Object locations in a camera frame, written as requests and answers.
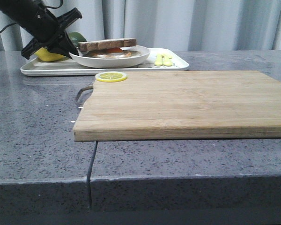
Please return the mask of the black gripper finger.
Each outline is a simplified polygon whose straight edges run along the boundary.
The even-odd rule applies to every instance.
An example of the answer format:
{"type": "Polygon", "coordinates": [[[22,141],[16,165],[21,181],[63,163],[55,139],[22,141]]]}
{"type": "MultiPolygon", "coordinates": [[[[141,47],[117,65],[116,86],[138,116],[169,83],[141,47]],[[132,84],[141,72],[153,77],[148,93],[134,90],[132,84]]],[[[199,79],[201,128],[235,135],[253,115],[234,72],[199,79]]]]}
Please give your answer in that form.
{"type": "Polygon", "coordinates": [[[79,38],[75,32],[67,33],[64,31],[59,42],[61,54],[64,56],[70,56],[70,54],[79,55],[77,50],[78,41],[79,38]]]}
{"type": "Polygon", "coordinates": [[[54,42],[46,46],[47,50],[51,53],[57,53],[71,58],[70,52],[73,48],[73,44],[70,42],[54,42]]]}

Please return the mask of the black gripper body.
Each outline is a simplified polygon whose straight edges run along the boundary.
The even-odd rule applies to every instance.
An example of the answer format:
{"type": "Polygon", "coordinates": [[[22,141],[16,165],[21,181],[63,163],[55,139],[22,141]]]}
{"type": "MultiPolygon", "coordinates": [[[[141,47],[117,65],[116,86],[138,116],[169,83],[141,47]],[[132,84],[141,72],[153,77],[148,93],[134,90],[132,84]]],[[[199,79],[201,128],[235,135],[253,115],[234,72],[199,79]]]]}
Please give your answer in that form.
{"type": "Polygon", "coordinates": [[[66,28],[81,18],[82,14],[76,8],[56,17],[48,9],[39,7],[31,20],[21,23],[21,27],[33,36],[33,39],[22,49],[22,56],[29,59],[40,48],[60,42],[66,28]]]}

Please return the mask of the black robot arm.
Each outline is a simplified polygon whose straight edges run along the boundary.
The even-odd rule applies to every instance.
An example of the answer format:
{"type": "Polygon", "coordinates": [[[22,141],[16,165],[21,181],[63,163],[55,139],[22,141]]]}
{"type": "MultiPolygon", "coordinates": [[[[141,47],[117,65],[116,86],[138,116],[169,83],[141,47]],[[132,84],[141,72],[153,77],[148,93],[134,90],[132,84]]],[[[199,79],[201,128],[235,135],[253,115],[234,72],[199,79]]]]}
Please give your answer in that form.
{"type": "Polygon", "coordinates": [[[68,58],[70,54],[78,55],[66,32],[68,26],[82,18],[77,8],[56,17],[40,0],[0,0],[0,11],[33,36],[21,51],[24,58],[29,59],[42,47],[68,58]]]}

